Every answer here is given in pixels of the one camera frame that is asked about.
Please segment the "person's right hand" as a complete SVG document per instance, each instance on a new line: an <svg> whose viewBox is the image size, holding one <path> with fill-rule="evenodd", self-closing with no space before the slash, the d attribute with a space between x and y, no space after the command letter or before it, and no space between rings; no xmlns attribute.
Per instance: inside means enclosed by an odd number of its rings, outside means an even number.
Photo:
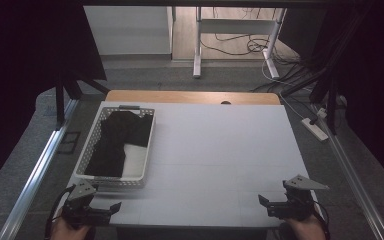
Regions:
<svg viewBox="0 0 384 240"><path fill-rule="evenodd" d="M298 240L327 240L322 224L314 216L311 215L303 221L295 219L286 219Z"/></svg>

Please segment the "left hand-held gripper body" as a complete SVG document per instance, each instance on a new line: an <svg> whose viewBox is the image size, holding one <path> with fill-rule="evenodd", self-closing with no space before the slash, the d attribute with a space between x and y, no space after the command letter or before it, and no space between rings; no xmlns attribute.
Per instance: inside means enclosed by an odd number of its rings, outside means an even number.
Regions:
<svg viewBox="0 0 384 240"><path fill-rule="evenodd" d="M96 188L87 180L81 179L73 185L73 189L64 202L61 216L74 229L79 229L85 223L89 204Z"/></svg>

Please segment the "white desk frame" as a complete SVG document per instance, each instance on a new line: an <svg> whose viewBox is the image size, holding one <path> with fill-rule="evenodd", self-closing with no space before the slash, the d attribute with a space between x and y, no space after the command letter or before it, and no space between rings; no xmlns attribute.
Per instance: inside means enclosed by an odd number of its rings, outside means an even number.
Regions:
<svg viewBox="0 0 384 240"><path fill-rule="evenodd" d="M273 20L262 19L204 19L202 9L196 7L196 44L193 61L193 77L201 76L201 35L202 34L255 34L267 35L268 46L262 50L264 62L273 79L279 79L277 68L273 62L272 52L282 26L285 8L280 8Z"/></svg>

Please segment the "aluminium floor rail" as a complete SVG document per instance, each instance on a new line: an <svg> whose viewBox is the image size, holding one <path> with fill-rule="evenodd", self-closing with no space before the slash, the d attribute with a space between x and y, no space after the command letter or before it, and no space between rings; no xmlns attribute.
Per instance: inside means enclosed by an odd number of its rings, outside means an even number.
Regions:
<svg viewBox="0 0 384 240"><path fill-rule="evenodd" d="M4 223L0 231L0 240L14 240L27 213L28 210L38 192L41 182L45 176L45 173L50 166L52 158L56 154L56 150L62 141L62 138L68 128L68 124L71 121L72 115L78 100L69 100L67 107L64 110L65 120L62 126L58 130L54 130L40 157L38 158L27 182L25 183L17 201L14 204L6 222Z"/></svg>
<svg viewBox="0 0 384 240"><path fill-rule="evenodd" d="M355 171L350 159L340 143L338 137L329 129L325 120L319 117L318 120L321 128L329 137L329 143L336 156L343 174L350 185L350 188L363 211L363 214L377 240L384 240L384 220L375 206L375 203L364 188L361 179Z"/></svg>

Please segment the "white power strip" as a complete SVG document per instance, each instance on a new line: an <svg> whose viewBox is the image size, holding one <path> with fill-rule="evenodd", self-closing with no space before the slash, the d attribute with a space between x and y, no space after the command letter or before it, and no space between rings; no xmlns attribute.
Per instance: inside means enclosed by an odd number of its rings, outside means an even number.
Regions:
<svg viewBox="0 0 384 240"><path fill-rule="evenodd" d="M301 123L303 126L312 133L319 141L323 142L328 139L328 135L322 131L311 119L304 118Z"/></svg>

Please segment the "white perforated plastic basket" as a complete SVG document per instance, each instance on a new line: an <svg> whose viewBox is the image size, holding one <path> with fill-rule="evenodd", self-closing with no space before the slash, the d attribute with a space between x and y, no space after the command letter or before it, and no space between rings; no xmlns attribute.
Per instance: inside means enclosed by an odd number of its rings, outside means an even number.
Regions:
<svg viewBox="0 0 384 240"><path fill-rule="evenodd" d="M124 163L124 171L121 177L104 177L86 175L85 170L92 157L93 146L97 143L101 136L101 121L109 117L115 111L131 111L140 117L145 114L153 116L150 136L147 147L139 147L126 144L124 147L126 159ZM86 142L79 156L78 162L74 170L74 176L79 179L88 180L91 184L97 184L107 188L141 188L145 184L148 155L151 146L152 132L155 123L155 110L149 108L141 108L139 106L129 105L109 105L102 103L93 121L92 127L87 136Z"/></svg>

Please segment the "white cabinet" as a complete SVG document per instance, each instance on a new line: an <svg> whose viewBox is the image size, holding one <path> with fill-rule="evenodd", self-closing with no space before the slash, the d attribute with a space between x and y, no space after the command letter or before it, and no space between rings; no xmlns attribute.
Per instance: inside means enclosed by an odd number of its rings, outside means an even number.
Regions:
<svg viewBox="0 0 384 240"><path fill-rule="evenodd" d="M170 55L171 7L85 6L101 55Z"/></svg>

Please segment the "person's left hand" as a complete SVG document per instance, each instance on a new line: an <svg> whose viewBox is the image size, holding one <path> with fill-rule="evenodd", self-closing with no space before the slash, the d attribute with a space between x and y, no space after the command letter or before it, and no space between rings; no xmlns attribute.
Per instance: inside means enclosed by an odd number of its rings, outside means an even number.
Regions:
<svg viewBox="0 0 384 240"><path fill-rule="evenodd" d="M90 226L73 229L63 218L58 218L52 224L50 240L85 240L90 229Z"/></svg>

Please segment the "black metal stand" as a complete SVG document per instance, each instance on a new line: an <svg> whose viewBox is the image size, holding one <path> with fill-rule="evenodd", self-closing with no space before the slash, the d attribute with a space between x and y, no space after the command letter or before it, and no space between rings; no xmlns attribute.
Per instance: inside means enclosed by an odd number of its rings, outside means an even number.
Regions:
<svg viewBox="0 0 384 240"><path fill-rule="evenodd" d="M79 100L83 95L79 81L86 83L105 95L109 93L109 89L107 87L78 71L70 71L64 76L58 76L55 82L57 130L60 130L66 121L64 93L67 93L71 100Z"/></svg>
<svg viewBox="0 0 384 240"><path fill-rule="evenodd" d="M280 91L278 96L280 98L287 97L298 90L307 87L312 83L316 83L316 86L311 90L309 100L311 103L321 103L325 96L327 98L327 126L332 134L336 134L335 129L335 112L336 112L336 95L337 84L332 77L332 67L324 67L312 76L307 78L301 83L287 89L286 91Z"/></svg>

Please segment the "white table mat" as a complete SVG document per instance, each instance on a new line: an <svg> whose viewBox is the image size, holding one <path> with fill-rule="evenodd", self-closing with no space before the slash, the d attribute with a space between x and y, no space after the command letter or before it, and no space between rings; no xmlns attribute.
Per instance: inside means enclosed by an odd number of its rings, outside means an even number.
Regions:
<svg viewBox="0 0 384 240"><path fill-rule="evenodd" d="M99 192L119 203L114 225L275 227L259 199L283 202L283 181L306 175L281 105L153 103L156 115L141 189Z"/></svg>

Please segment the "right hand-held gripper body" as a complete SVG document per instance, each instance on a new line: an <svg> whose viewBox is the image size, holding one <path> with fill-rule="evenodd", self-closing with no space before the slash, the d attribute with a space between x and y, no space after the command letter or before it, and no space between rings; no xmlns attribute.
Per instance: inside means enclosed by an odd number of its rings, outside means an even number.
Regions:
<svg viewBox="0 0 384 240"><path fill-rule="evenodd" d="M300 174L290 180L283 181L286 190L287 208L284 218L303 221L314 211L312 190L328 190L325 184L316 182Z"/></svg>

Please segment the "wooden table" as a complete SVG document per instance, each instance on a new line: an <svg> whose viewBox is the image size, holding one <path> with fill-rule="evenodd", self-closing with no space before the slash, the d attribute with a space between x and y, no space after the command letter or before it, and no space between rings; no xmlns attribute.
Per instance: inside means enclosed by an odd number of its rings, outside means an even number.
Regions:
<svg viewBox="0 0 384 240"><path fill-rule="evenodd" d="M233 105L279 105L279 97L274 93L246 92L199 92L199 91L151 91L151 90L111 90L106 101L145 102L145 103L191 103Z"/></svg>

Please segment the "black cloth garment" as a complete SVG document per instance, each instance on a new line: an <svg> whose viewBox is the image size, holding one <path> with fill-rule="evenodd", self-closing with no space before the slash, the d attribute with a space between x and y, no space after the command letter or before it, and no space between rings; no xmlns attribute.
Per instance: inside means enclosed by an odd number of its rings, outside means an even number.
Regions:
<svg viewBox="0 0 384 240"><path fill-rule="evenodd" d="M152 122L153 116L149 114L140 117L131 111L112 112L101 121L101 136L93 146L85 174L121 177L126 159L125 145L147 147Z"/></svg>

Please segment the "black curtain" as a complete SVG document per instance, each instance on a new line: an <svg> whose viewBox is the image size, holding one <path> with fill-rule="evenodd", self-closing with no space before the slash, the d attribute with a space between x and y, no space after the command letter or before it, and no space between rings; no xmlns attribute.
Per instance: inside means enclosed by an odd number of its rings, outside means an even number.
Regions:
<svg viewBox="0 0 384 240"><path fill-rule="evenodd" d="M82 0L0 0L0 169L58 84L106 74Z"/></svg>
<svg viewBox="0 0 384 240"><path fill-rule="evenodd" d="M332 74L318 81L310 100L321 101L335 86L347 101L349 126L384 167L384 0L357 1L360 7L289 9L279 39L310 69L321 70L347 36L354 15L364 15Z"/></svg>

